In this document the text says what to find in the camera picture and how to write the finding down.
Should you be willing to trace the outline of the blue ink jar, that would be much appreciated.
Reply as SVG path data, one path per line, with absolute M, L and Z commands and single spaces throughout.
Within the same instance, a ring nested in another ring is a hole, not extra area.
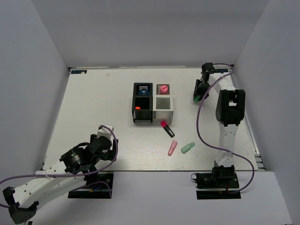
M 148 89 L 140 89 L 138 91 L 138 95 L 139 96 L 149 96 L 150 95 L 150 91 Z

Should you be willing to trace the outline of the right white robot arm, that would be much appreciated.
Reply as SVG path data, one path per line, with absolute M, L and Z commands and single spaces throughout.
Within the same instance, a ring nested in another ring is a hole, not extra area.
M 220 131 L 219 148 L 225 151 L 215 159 L 211 173 L 196 175 L 199 189 L 229 188 L 236 175 L 233 162 L 235 136 L 245 116 L 245 91 L 235 88 L 224 78 L 224 71 L 214 66 L 213 63 L 201 66 L 202 77 L 196 80 L 193 101 L 206 99 L 210 88 L 218 94 L 216 120 Z

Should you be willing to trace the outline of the pink cap glitter bottle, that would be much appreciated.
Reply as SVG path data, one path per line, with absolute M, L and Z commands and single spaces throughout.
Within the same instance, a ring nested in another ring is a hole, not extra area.
M 169 85 L 168 84 L 158 84 L 157 85 L 157 95 L 169 95 Z

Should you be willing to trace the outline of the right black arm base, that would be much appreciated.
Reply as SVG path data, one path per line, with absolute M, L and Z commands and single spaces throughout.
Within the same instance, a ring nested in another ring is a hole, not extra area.
M 212 173 L 193 173 L 191 180 L 196 184 L 197 200 L 241 199 L 237 174 L 230 179 L 213 180 Z

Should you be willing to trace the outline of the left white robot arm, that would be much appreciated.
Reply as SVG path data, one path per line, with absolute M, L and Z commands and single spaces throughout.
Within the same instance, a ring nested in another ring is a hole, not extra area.
M 67 192 L 103 184 L 96 164 L 115 161 L 118 143 L 117 139 L 91 135 L 90 142 L 74 146 L 42 174 L 21 186 L 5 188 L 3 195 L 13 222 L 27 222 L 37 210 Z

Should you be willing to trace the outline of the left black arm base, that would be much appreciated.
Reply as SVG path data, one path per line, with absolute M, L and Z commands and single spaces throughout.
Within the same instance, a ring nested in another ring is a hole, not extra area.
M 99 173 L 91 185 L 68 193 L 68 199 L 111 199 L 114 173 Z

